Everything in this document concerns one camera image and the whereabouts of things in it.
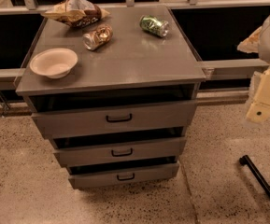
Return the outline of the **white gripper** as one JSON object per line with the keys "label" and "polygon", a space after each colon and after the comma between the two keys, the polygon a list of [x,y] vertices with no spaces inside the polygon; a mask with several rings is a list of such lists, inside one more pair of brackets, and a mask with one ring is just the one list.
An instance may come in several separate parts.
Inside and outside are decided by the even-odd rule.
{"label": "white gripper", "polygon": [[[262,27],[258,27],[249,37],[239,43],[237,50],[245,53],[259,51],[259,58],[270,64],[270,15]],[[263,123],[270,117],[270,68],[263,73],[254,73],[249,91],[249,109],[246,120]]]}

